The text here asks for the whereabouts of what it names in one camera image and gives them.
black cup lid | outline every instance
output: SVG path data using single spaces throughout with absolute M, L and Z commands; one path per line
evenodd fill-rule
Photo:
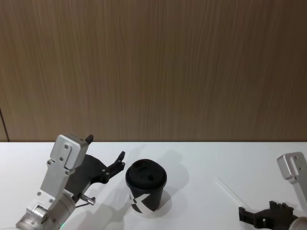
M 156 190 L 164 187 L 166 172 L 158 163 L 143 159 L 134 162 L 126 172 L 126 182 L 131 188 Z

black and white cup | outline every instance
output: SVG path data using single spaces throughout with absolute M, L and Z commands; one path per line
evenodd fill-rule
M 134 162 L 126 172 L 132 208 L 142 216 L 153 214 L 159 208 L 166 180 L 166 171 L 158 163 L 148 159 Z

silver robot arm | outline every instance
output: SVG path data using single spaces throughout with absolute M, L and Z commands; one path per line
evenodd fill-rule
M 301 152 L 287 153 L 277 159 L 283 178 L 295 189 L 304 212 L 307 213 L 307 162 Z M 289 230 L 307 230 L 307 218 L 299 217 L 293 221 Z
M 93 183 L 106 184 L 122 171 L 125 152 L 106 167 L 98 159 L 86 155 L 92 141 L 92 135 L 86 140 L 73 135 L 58 136 L 47 161 L 48 170 L 41 188 L 16 224 L 17 229 L 11 230 L 58 230 L 75 210 L 79 199 L 95 204 L 85 191 Z

white table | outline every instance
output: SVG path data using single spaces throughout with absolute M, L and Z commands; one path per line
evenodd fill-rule
M 13 227 L 25 213 L 40 188 L 52 146 L 0 144 L 0 229 Z M 254 229 L 238 221 L 238 206 L 245 203 L 259 211 L 268 208 L 270 200 L 286 202 L 296 215 L 304 214 L 276 159 L 289 152 L 307 153 L 307 143 L 94 142 L 87 153 L 109 165 L 122 150 L 125 171 L 145 158 L 165 168 L 168 181 L 160 209 L 149 218 L 132 211 L 123 171 L 107 185 L 92 185 L 86 194 L 96 196 L 96 204 L 76 209 L 63 230 Z

